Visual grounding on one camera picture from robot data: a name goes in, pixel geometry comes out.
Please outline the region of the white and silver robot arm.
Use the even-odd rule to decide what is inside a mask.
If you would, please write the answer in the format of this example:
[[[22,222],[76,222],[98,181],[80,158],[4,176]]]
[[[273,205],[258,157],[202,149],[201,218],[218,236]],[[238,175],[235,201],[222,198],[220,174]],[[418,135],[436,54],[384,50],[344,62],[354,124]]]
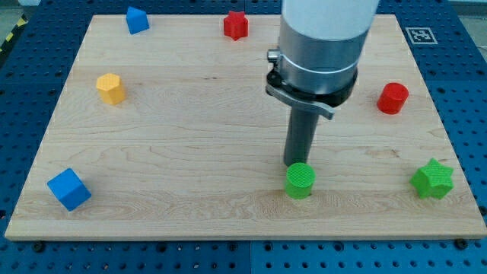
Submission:
[[[379,0],[283,0],[266,92],[290,107],[332,119],[347,100]]]

